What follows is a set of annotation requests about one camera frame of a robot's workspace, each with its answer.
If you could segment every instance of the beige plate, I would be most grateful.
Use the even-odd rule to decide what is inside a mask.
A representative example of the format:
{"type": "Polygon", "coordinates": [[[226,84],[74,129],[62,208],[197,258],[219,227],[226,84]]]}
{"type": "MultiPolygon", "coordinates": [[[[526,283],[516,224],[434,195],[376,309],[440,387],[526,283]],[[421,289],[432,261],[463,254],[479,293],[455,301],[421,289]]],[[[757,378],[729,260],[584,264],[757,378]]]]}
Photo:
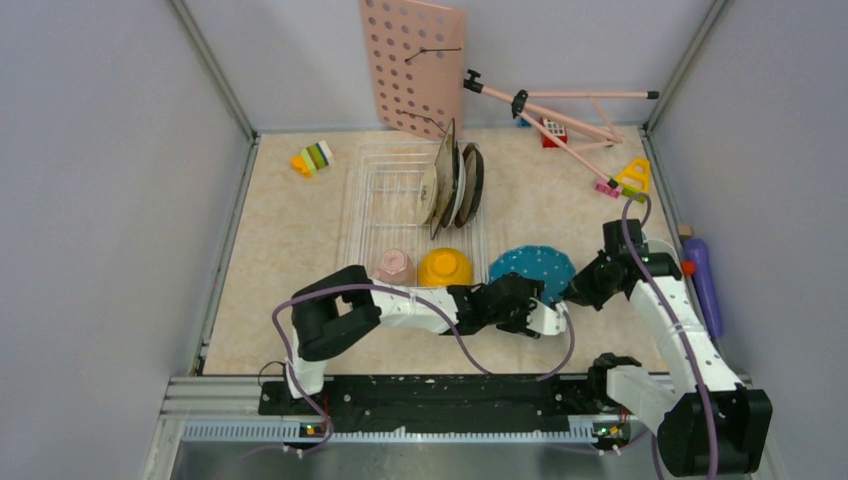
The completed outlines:
{"type": "Polygon", "coordinates": [[[415,210],[415,223],[424,225],[433,210],[436,208],[436,196],[438,195],[438,182],[436,181],[436,166],[427,165],[424,175],[421,177],[421,185],[418,188],[418,208],[415,210]]]}

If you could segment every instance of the wire dish rack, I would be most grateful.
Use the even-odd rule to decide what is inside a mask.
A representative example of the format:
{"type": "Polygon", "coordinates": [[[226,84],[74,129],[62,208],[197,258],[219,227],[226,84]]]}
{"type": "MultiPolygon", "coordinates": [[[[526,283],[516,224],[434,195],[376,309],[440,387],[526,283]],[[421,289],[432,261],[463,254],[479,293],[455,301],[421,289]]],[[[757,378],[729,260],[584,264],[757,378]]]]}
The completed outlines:
{"type": "Polygon", "coordinates": [[[421,177],[438,149],[438,143],[429,142],[360,147],[357,161],[347,172],[342,222],[349,220],[347,231],[342,232],[346,248],[338,267],[364,265],[373,275],[383,253],[396,248],[409,254],[417,269],[427,253],[450,247],[471,260],[474,283],[488,281],[484,205],[465,226],[442,229],[432,241],[429,227],[414,222],[421,177]]]}

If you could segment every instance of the purple toy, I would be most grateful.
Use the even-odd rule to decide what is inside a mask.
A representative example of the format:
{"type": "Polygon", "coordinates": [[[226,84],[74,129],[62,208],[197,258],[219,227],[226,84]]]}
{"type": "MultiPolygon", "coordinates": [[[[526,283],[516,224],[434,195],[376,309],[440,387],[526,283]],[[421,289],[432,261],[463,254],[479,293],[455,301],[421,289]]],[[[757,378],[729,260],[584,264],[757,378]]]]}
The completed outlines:
{"type": "Polygon", "coordinates": [[[707,249],[707,244],[700,238],[687,240],[683,244],[683,251],[686,253],[686,258],[695,264],[692,280],[695,282],[695,291],[698,293],[707,331],[713,338],[718,338],[724,333],[724,327],[721,323],[721,311],[718,309],[713,285],[713,274],[710,271],[710,251],[707,249]]]}

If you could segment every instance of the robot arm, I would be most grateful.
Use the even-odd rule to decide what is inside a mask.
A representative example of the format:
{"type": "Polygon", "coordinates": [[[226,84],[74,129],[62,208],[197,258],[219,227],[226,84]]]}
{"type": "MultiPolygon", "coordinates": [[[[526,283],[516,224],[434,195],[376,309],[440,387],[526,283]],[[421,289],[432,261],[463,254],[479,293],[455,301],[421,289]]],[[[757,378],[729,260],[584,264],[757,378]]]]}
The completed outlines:
{"type": "MultiPolygon", "coordinates": [[[[768,397],[762,390],[746,388],[721,359],[695,315],[671,255],[648,250],[642,242],[638,221],[628,221],[627,230],[680,323],[672,322],[656,292],[642,277],[626,248],[618,221],[604,224],[604,249],[571,280],[563,297],[601,310],[613,295],[623,292],[648,323],[668,364],[674,391],[651,378],[634,359],[611,353],[601,355],[589,369],[590,391],[609,405],[625,406],[656,434],[660,455],[672,474],[707,473],[706,416],[681,341],[680,334],[685,332],[715,416],[718,472],[755,471],[771,420],[768,397]]],[[[383,285],[368,279],[362,266],[351,266],[295,296],[350,284],[383,285]]],[[[489,285],[401,288],[404,295],[363,290],[303,302],[294,306],[292,312],[297,351],[292,367],[307,394],[320,392],[326,361],[378,325],[423,328],[436,334],[456,329],[460,335],[472,335],[489,325],[532,337],[563,333],[566,331],[564,302],[555,309],[545,306],[539,301],[543,289],[543,282],[510,274],[489,285]],[[349,312],[339,313],[338,297],[351,306],[349,312]],[[424,300],[442,310],[447,321],[422,305],[424,300]]],[[[299,398],[299,392],[288,381],[293,398],[299,398]]]]}
{"type": "MultiPolygon", "coordinates": [[[[339,285],[370,284],[389,287],[371,280],[365,268],[354,265],[297,292],[294,296],[339,285]]],[[[362,290],[328,295],[301,303],[292,309],[294,326],[291,360],[298,381],[307,394],[318,393],[324,386],[327,361],[380,326],[421,328],[436,334],[473,335],[484,327],[539,337],[566,331],[565,306],[557,309],[544,305],[540,295],[544,282],[526,279],[518,274],[506,275],[489,285],[453,285],[445,288],[395,287],[397,292],[362,290]],[[336,299],[350,305],[340,314],[336,299]],[[428,302],[446,314],[441,317],[424,305],[428,302]]],[[[289,382],[293,398],[300,392],[289,382]]]]}
{"type": "Polygon", "coordinates": [[[660,354],[669,367],[674,391],[660,385],[632,359],[605,354],[590,368],[590,383],[608,404],[633,412],[657,436],[664,464],[675,476],[707,473],[709,445],[706,417],[696,391],[680,334],[685,332],[695,363],[712,403],[719,445],[719,470],[725,473],[755,471],[765,447],[771,403],[762,390],[747,389],[725,364],[707,331],[698,320],[674,259],[668,253],[651,253],[641,239],[637,220],[628,221],[637,253],[670,303],[679,323],[674,323],[624,242],[621,222],[604,225],[604,250],[580,271],[563,292],[566,300],[600,310],[623,292],[647,322],[660,354]]]}

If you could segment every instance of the white wall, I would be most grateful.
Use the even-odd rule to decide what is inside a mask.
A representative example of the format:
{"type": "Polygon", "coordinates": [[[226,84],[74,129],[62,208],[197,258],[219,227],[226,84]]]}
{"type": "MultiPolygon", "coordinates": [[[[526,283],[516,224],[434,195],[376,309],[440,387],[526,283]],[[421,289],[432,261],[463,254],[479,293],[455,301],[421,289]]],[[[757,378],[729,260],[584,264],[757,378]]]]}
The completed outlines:
{"type": "Polygon", "coordinates": [[[735,2],[660,126],[792,478],[845,478],[848,3],[735,2]]]}
{"type": "MultiPolygon", "coordinates": [[[[258,130],[381,126],[357,0],[189,0],[258,130]]],[[[527,90],[661,90],[709,0],[436,0],[468,11],[466,62],[482,81],[527,90]]],[[[508,105],[467,92],[467,125],[512,124],[508,105]]],[[[588,103],[540,102],[600,122],[588,103]]],[[[618,122],[654,102],[606,101],[618,122]]]]}
{"type": "Polygon", "coordinates": [[[2,12],[0,478],[136,478],[246,141],[164,0],[2,12]]]}

